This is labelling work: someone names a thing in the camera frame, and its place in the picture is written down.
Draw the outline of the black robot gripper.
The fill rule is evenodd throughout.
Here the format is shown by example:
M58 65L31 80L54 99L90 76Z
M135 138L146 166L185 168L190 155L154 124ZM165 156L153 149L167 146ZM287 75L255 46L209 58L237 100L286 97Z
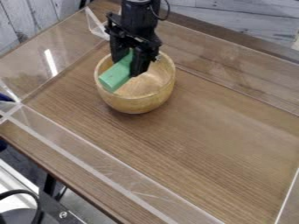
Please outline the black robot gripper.
M122 14L107 14L113 60L118 63L134 49L130 76L137 77L157 61L162 40L155 34L162 0L122 0Z

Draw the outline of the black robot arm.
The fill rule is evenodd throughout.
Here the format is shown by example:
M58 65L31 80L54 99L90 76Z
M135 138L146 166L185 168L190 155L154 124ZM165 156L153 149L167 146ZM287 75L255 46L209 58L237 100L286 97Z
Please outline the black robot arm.
M170 17L171 5L166 1L167 12L161 14L162 0L122 0L122 13L107 13L106 33L110 36L113 61L118 63L130 53L130 76L137 77L157 61L163 45L155 33L161 21Z

